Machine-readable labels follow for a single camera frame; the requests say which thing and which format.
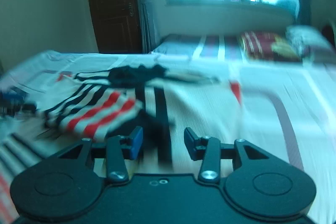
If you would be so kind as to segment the striped white knit sweater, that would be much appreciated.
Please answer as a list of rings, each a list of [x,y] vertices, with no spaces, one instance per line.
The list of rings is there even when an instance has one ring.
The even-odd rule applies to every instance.
[[[61,75],[43,94],[10,93],[37,111],[1,116],[1,223],[18,216],[9,194],[13,178],[44,155],[82,138],[101,143],[142,127],[142,153],[129,173],[196,173],[184,129],[232,141],[242,112],[237,73],[213,76],[160,65]]]

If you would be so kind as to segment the patterned white bed sheet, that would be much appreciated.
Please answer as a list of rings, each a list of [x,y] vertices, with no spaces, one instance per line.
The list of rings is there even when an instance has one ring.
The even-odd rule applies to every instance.
[[[142,147],[135,160],[107,160],[106,140],[82,138],[13,178],[11,223],[335,223],[333,66],[46,51],[2,76],[1,92],[39,95],[61,75],[140,65],[240,76],[234,139],[210,135],[220,160],[129,173]]]

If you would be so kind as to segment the striped folded blanket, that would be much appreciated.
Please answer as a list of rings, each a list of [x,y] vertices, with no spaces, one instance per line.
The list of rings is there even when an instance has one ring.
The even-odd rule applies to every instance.
[[[153,51],[155,54],[184,56],[191,59],[211,58],[219,61],[245,61],[236,36],[169,34]]]

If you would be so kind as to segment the maroon yellow pillow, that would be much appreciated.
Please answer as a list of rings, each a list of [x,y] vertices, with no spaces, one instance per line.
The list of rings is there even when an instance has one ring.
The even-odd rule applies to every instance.
[[[249,60],[300,62],[301,58],[286,38],[272,32],[243,32],[238,42]]]

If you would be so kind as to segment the dark wooden door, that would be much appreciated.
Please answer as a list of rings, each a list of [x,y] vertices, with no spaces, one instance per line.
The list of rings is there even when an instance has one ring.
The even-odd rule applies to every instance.
[[[137,0],[89,0],[100,53],[141,53]]]

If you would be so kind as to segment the grey striped pillow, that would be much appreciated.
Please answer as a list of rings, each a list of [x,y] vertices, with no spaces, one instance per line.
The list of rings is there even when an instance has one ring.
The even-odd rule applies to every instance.
[[[285,35],[295,52],[304,61],[335,65],[335,48],[316,28],[292,25],[286,28]]]

